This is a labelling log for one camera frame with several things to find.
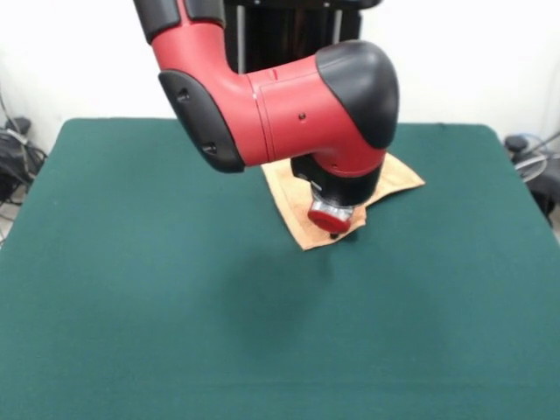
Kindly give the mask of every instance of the red end cap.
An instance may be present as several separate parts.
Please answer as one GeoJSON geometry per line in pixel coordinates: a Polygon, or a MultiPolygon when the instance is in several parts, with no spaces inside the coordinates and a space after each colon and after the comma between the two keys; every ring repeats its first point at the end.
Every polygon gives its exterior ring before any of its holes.
{"type": "Polygon", "coordinates": [[[317,210],[310,210],[307,217],[309,217],[310,221],[330,234],[345,234],[352,226],[350,220],[343,221],[331,216],[330,214],[318,212],[317,210]]]}

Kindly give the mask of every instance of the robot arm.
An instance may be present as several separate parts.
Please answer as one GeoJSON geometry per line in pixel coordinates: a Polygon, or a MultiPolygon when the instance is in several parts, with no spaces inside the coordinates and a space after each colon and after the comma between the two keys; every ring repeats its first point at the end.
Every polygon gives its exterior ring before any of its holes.
{"type": "Polygon", "coordinates": [[[374,192],[396,130],[396,72],[375,45],[348,41],[238,74],[226,59],[223,0],[135,0],[159,80],[217,171],[291,159],[311,183],[310,219],[333,234],[374,192]]]}

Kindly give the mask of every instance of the screw hole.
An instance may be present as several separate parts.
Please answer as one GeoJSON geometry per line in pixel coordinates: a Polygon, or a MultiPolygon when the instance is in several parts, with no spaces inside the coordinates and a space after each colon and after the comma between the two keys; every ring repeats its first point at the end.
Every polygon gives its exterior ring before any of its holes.
{"type": "Polygon", "coordinates": [[[191,99],[191,96],[189,95],[189,91],[186,90],[186,88],[182,88],[178,91],[177,100],[179,102],[187,102],[189,99],[191,99]]]}

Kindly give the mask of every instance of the black metal frame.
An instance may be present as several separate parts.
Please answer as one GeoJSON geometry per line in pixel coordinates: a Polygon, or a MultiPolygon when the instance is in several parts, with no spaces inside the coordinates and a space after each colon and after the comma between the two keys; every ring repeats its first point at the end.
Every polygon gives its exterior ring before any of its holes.
{"type": "Polygon", "coordinates": [[[259,5],[255,5],[255,1],[230,0],[226,3],[227,61],[237,72],[253,72],[308,57],[333,42],[358,39],[361,28],[360,9],[372,7],[379,2],[380,0],[347,0],[330,2],[327,3],[329,7],[325,7],[325,2],[298,1],[298,7],[288,7],[291,2],[285,0],[261,0],[259,5]],[[239,5],[244,6],[241,42],[245,62],[241,67],[238,62],[239,5]],[[337,19],[340,19],[339,30],[336,28],[337,19]]]}

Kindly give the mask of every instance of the green felt surface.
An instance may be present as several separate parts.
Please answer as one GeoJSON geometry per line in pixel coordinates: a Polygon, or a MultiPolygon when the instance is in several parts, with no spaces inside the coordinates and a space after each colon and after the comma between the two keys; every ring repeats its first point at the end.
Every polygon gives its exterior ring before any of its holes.
{"type": "Polygon", "coordinates": [[[0,252],[0,418],[560,418],[560,248],[495,134],[391,151],[427,186],[303,252],[176,122],[69,122],[0,252]]]}

